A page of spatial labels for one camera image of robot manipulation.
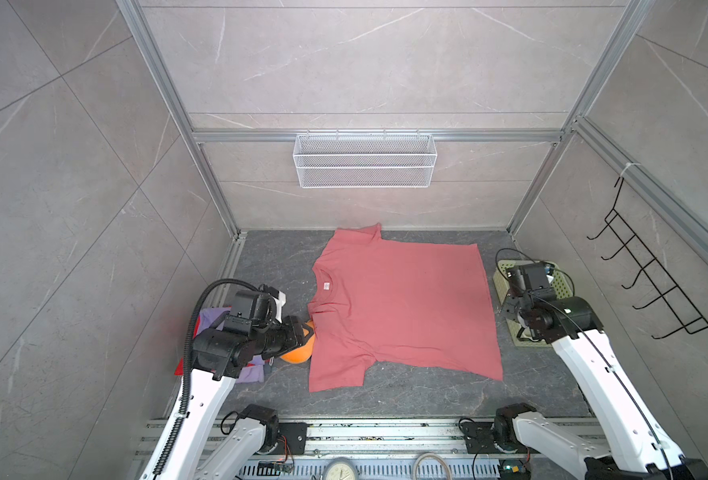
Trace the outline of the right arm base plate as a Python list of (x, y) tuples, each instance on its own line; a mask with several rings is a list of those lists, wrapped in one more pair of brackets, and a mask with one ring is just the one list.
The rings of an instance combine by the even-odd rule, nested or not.
[(469, 454), (503, 453), (495, 441), (492, 422), (463, 418), (459, 421), (458, 428)]

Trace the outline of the pink t shirt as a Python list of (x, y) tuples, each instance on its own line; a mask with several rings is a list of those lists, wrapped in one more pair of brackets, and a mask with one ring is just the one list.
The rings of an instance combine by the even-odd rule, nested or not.
[(477, 245), (338, 229), (315, 261), (309, 389), (360, 387), (377, 362), (503, 378), (487, 273)]

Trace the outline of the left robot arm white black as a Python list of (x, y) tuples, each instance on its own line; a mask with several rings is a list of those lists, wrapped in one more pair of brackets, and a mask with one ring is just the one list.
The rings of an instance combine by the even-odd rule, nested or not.
[(232, 479), (256, 454), (282, 444), (275, 411), (249, 405), (239, 411), (225, 439), (203, 457), (216, 417), (242, 370), (255, 356), (265, 360), (306, 346), (311, 325), (296, 317), (266, 320), (217, 309), (213, 321), (189, 338), (174, 411), (141, 479)]

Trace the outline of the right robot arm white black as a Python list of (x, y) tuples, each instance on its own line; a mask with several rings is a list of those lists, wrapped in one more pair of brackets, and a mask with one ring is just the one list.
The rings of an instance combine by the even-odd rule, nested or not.
[(686, 457), (646, 406), (585, 300), (524, 295), (514, 311), (568, 367), (606, 442), (584, 439), (519, 403), (496, 412), (492, 438), (498, 450), (535, 450), (577, 479), (708, 479), (706, 463)]

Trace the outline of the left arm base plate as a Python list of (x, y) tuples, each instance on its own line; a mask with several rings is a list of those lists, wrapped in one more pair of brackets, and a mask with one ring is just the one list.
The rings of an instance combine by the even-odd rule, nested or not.
[(285, 456), (285, 448), (289, 449), (288, 455), (303, 455), (307, 443), (309, 424), (305, 422), (280, 422), (278, 439), (271, 455)]

